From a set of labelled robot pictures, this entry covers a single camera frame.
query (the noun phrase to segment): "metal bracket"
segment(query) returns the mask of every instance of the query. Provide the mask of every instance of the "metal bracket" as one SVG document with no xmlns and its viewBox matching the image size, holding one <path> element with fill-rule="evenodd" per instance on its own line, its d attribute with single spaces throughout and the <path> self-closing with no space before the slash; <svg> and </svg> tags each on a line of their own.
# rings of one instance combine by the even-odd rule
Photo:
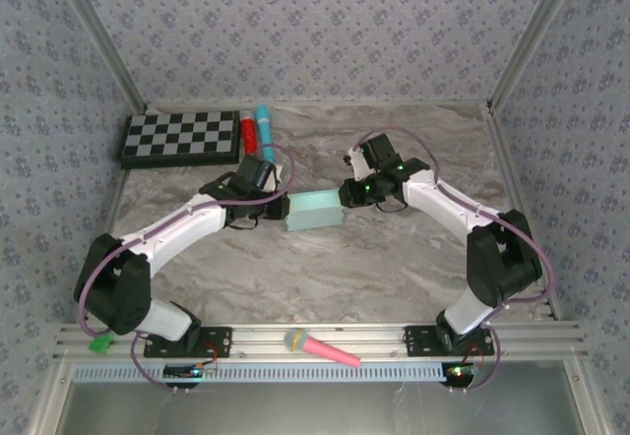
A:
<svg viewBox="0 0 630 435">
<path fill-rule="evenodd" d="M 145 344 L 145 358 L 229 358 L 232 346 L 232 327 L 202 327 L 199 342 L 192 351 L 186 352 L 179 342 L 170 342 L 156 335 L 149 335 Z"/>
<path fill-rule="evenodd" d="M 465 357 L 471 349 L 471 356 L 477 356 L 477 346 L 481 348 L 484 356 L 494 354 L 494 345 L 492 344 L 492 335 L 489 330 L 477 327 L 467 336 L 466 340 L 461 344 L 454 346 L 451 351 L 444 347 L 444 344 L 437 336 L 437 327 L 435 325 L 411 325 L 405 327 L 405 335 L 403 340 L 407 345 L 407 356 L 461 356 Z"/>
</svg>

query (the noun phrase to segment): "black and white checkerboard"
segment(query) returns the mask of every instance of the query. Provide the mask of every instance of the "black and white checkerboard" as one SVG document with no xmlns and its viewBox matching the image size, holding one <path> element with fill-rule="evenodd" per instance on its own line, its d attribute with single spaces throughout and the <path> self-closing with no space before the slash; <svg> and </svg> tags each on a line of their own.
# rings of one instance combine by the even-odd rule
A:
<svg viewBox="0 0 630 435">
<path fill-rule="evenodd" d="M 238 112 L 135 115 L 120 150 L 123 169 L 238 163 Z"/>
</svg>

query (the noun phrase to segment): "patterned wallpaper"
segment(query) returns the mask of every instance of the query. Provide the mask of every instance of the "patterned wallpaper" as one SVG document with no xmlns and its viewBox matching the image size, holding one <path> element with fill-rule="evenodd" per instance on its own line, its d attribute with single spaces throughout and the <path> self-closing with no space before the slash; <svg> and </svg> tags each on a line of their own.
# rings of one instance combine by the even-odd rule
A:
<svg viewBox="0 0 630 435">
<path fill-rule="evenodd" d="M 126 100 L 66 0 L 0 0 L 0 433 L 21 434 L 102 230 Z"/>
<path fill-rule="evenodd" d="M 565 318 L 630 433 L 630 0 L 566 0 L 500 116 Z"/>
<path fill-rule="evenodd" d="M 537 0 L 92 0 L 148 102 L 488 98 Z"/>
</svg>

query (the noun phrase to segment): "red cylinder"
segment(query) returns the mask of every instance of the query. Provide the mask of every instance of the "red cylinder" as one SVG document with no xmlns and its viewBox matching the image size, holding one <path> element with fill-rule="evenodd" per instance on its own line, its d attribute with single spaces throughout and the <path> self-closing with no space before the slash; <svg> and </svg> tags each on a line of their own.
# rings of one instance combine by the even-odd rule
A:
<svg viewBox="0 0 630 435">
<path fill-rule="evenodd" d="M 245 154 L 254 155 L 258 151 L 258 140 L 256 139 L 256 121 L 254 114 L 249 110 L 241 113 L 240 129 L 243 133 L 245 143 Z"/>
</svg>

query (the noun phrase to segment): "gray marble table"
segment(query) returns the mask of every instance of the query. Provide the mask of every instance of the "gray marble table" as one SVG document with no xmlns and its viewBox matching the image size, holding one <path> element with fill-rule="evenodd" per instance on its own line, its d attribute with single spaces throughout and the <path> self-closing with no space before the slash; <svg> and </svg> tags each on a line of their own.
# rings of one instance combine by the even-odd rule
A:
<svg viewBox="0 0 630 435">
<path fill-rule="evenodd" d="M 351 177 L 342 157 L 360 135 L 404 125 L 440 157 L 443 177 L 498 209 L 508 202 L 478 111 L 427 105 L 272 108 L 274 141 L 297 162 L 291 192 L 338 188 Z M 403 156 L 428 158 L 413 140 L 392 133 Z M 131 172 L 115 235 L 153 223 L 197 189 L 235 166 Z M 343 226 L 287 232 L 262 221 L 253 231 L 222 230 L 167 263 L 154 297 L 174 300 L 202 320 L 265 322 L 432 321 L 466 285 L 465 248 L 433 218 L 415 210 L 351 210 Z M 529 309 L 503 318 L 527 320 Z"/>
</svg>

